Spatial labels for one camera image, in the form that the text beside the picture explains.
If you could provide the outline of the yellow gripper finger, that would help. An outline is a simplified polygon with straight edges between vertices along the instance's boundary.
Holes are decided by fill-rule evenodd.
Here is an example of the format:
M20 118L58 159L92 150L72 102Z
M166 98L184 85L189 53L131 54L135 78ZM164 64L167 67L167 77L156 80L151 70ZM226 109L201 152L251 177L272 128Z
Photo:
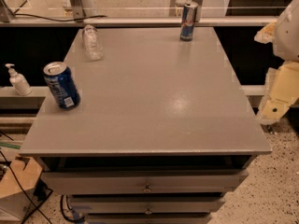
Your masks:
M284 62L278 69L269 68L256 118L261 124L274 124L298 99L299 62Z

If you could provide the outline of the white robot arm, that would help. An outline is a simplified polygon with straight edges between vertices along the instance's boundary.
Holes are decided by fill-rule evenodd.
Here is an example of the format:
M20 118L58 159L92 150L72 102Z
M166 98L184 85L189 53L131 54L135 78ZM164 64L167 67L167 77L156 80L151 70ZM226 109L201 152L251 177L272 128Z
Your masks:
M257 120L262 125L278 122L299 99L299 0L292 0L276 21L261 29L254 40L273 45L275 56L283 60L269 68Z

